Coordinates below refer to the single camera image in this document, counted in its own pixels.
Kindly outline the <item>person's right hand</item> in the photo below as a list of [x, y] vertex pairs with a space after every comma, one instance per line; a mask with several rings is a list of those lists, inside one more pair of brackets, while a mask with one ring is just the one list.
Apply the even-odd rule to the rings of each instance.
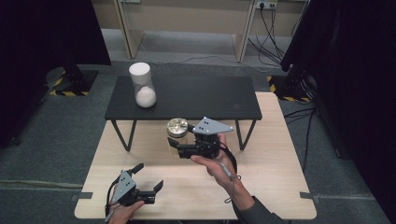
[[216, 182], [223, 187], [227, 193], [236, 198], [243, 194], [246, 190], [242, 181], [237, 177], [236, 171], [233, 168], [231, 158], [227, 153], [227, 142], [224, 134], [219, 134], [220, 150], [219, 155], [213, 159], [208, 159], [203, 156], [193, 155], [191, 160], [197, 164], [203, 165], [207, 172], [213, 176]]

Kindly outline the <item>black stand base striped tape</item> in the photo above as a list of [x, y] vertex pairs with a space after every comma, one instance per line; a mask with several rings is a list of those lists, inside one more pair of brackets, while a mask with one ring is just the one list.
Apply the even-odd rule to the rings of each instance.
[[276, 95], [279, 100], [309, 103], [311, 99], [308, 97], [304, 89], [300, 85], [288, 87], [286, 85], [286, 76], [270, 75], [267, 77], [270, 91]]
[[72, 73], [63, 71], [51, 88], [50, 95], [87, 96], [98, 75], [97, 70], [81, 70], [75, 67]]

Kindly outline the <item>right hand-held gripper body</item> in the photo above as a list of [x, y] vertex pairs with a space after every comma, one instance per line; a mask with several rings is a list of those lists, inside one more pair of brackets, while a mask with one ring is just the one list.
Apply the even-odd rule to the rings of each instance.
[[192, 145], [178, 144], [178, 156], [182, 159], [189, 159], [192, 155], [203, 156], [213, 159], [219, 155], [220, 140], [219, 133], [233, 131], [233, 127], [219, 121], [204, 117], [194, 128], [194, 142]]

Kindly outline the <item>white-lid jar of white powder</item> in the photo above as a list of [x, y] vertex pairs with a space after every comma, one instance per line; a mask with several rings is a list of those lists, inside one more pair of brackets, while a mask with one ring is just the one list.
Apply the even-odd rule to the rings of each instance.
[[154, 106], [156, 92], [152, 84], [150, 66], [147, 63], [133, 63], [129, 67], [129, 72], [134, 83], [136, 103], [143, 108]]

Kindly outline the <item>black raised shelf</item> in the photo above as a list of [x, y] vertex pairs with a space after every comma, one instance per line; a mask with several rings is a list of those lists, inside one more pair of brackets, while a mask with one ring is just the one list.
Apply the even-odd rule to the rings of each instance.
[[249, 77], [155, 77], [157, 101], [142, 108], [134, 98], [134, 84], [127, 76], [117, 78], [105, 119], [114, 127], [120, 120], [262, 119], [262, 112]]

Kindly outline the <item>person's left hand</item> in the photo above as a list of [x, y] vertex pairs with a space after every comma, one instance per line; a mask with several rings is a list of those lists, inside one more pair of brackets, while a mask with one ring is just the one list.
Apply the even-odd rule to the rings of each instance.
[[144, 205], [143, 201], [138, 201], [130, 206], [123, 206], [119, 203], [114, 204], [109, 209], [109, 215], [106, 217], [106, 224], [126, 224], [132, 221], [134, 213]]

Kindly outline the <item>gold-lid jar of yellow powder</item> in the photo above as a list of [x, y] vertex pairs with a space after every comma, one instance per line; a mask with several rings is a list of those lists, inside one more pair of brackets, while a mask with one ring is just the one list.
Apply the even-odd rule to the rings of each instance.
[[[188, 122], [185, 119], [175, 118], [170, 119], [166, 124], [167, 138], [171, 137], [177, 140], [181, 145], [186, 145], [188, 143], [188, 130], [187, 130]], [[171, 155], [178, 156], [177, 149], [168, 150]]]

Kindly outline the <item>white wall socket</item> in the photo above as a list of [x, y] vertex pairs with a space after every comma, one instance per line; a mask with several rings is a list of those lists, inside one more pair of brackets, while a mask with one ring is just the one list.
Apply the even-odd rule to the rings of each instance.
[[257, 9], [275, 10], [278, 0], [258, 0], [256, 3]]

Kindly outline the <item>dark curtain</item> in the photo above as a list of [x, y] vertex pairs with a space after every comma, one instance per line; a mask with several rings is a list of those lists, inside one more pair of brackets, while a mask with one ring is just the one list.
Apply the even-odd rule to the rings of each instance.
[[0, 0], [0, 148], [47, 89], [49, 71], [110, 64], [92, 0]]
[[338, 141], [396, 224], [396, 0], [310, 0], [281, 62], [307, 77]]

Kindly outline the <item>beige wooden desk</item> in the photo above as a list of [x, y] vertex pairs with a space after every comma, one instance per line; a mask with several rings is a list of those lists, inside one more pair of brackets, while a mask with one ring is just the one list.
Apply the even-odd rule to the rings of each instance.
[[244, 59], [257, 0], [113, 0], [129, 58], [146, 31], [227, 34]]

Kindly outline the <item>grey tape strip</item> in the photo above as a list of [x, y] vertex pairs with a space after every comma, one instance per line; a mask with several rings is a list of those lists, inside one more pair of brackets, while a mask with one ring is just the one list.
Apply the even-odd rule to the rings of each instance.
[[320, 203], [319, 196], [316, 196], [310, 192], [301, 192], [300, 191], [300, 198], [312, 200], [314, 203]]
[[78, 194], [73, 194], [70, 198], [70, 201], [77, 202], [79, 199], [91, 199], [92, 195], [92, 192], [80, 192]]

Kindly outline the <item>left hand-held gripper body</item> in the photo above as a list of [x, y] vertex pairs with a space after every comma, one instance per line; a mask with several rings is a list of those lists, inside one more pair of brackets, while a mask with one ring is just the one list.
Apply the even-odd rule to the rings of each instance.
[[134, 170], [121, 171], [117, 187], [113, 192], [113, 196], [109, 202], [110, 205], [120, 204], [123, 206], [130, 206], [136, 202], [143, 202], [145, 204], [155, 203], [155, 190], [141, 191], [137, 188], [136, 182], [133, 180]]

